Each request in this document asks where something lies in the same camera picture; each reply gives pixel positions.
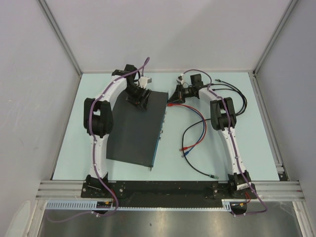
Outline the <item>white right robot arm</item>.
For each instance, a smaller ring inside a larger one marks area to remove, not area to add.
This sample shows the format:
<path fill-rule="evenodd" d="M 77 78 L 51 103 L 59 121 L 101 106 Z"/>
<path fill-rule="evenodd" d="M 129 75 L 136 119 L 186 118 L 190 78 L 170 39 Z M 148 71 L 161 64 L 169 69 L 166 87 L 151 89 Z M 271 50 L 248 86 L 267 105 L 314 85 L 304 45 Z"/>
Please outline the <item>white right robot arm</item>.
<path fill-rule="evenodd" d="M 218 132 L 227 156 L 228 171 L 228 193 L 233 198 L 239 198 L 245 193 L 256 193 L 249 172 L 244 165 L 239 152 L 236 136 L 237 114 L 231 97 L 223 97 L 212 89 L 214 83 L 204 84 L 202 71 L 191 75 L 191 84 L 184 87 L 184 74 L 177 78 L 174 93 L 168 99 L 167 105 L 184 106 L 190 110 L 196 109 L 185 105 L 187 98 L 196 97 L 210 106 L 210 122 L 212 128 Z"/>

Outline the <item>black ethernet cable long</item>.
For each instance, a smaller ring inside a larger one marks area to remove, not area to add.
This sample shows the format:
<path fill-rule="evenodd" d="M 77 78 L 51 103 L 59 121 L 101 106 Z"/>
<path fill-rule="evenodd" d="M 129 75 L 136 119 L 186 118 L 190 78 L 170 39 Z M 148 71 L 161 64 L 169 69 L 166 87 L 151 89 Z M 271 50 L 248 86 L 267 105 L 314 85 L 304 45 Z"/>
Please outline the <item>black ethernet cable long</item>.
<path fill-rule="evenodd" d="M 211 145 L 207 135 L 210 118 L 200 120 L 185 129 L 181 138 L 182 157 L 198 174 L 219 180 L 213 167 Z"/>

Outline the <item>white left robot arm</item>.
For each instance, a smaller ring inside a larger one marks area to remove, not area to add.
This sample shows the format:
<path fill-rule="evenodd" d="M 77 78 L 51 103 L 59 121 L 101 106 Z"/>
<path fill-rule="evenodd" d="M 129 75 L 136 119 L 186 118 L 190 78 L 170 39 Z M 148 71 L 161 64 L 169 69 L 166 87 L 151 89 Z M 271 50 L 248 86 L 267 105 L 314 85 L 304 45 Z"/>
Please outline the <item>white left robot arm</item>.
<path fill-rule="evenodd" d="M 122 92 L 127 93 L 127 101 L 134 106 L 147 108 L 151 90 L 147 85 L 152 82 L 144 76 L 144 67 L 137 69 L 127 64 L 124 70 L 115 70 L 105 89 L 95 98 L 84 101 L 83 126 L 91 139 L 92 162 L 89 175 L 99 180 L 108 175 L 106 165 L 107 142 L 114 128 L 113 108 Z"/>

